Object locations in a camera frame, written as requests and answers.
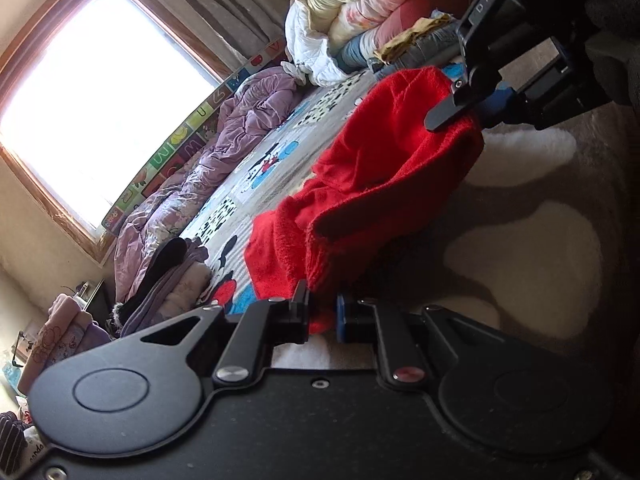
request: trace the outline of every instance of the wall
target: wall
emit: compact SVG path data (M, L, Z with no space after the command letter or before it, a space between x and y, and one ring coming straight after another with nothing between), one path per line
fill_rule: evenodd
M5 351L10 351L19 330L23 330L33 320L42 325L44 313L35 308L18 285L0 269L0 368L5 364ZM0 374L0 413L15 411L15 394Z
M0 52L44 1L0 0ZM2 159L0 265L18 281L31 302L42 309L48 308L64 291L63 285L75 287L79 282L100 280L103 274L109 273L51 221Z

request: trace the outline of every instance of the screw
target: screw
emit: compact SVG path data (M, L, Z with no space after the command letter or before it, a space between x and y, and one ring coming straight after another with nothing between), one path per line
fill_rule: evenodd
M237 383L244 381L249 376L249 370L242 368L241 366L225 366L219 368L216 372L216 377L225 383Z
M369 306L376 306L376 302L376 298L362 298L361 300L358 300L359 304Z
M415 366L405 366L403 368L398 368L394 372L394 379L396 381L400 381L401 383L419 383L424 379L424 370L422 368L418 368Z
M580 471L575 477L574 480L592 480L596 474L593 471L589 471L585 469L584 471Z
M66 473L59 467L50 467L44 473L46 480L66 480Z
M318 390L324 390L329 387L329 381L326 379L316 379L311 383L311 385Z

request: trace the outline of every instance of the folded pink blanket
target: folded pink blanket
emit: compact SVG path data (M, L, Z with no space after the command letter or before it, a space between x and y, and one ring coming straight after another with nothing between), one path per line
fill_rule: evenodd
M329 29L331 52L337 52L358 34L383 23L406 0L356 0L344 4Z
M49 309L49 319L38 332L36 343L18 381L18 390L23 394L29 394L33 381L44 369L49 355L80 310L80 306L66 294L60 294L53 302Z

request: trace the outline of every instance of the red garment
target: red garment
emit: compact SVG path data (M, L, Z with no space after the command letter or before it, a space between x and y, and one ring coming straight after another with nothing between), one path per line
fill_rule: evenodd
M425 227L482 151L466 116L428 132L427 111L450 81L427 67L385 78L356 108L308 180L274 211L256 217L244 259L256 296L290 298L305 279L332 325L338 289L353 283L389 240Z

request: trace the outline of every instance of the pink blanket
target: pink blanket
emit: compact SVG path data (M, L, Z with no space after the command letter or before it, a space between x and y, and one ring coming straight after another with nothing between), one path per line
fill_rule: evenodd
M344 4L329 29L329 44L333 53L358 34L377 27L406 0L356 0Z
M160 244L180 235L249 152L288 117L296 83L281 67L245 80L220 108L217 131L203 150L169 177L127 218L116 245L116 301L133 296Z

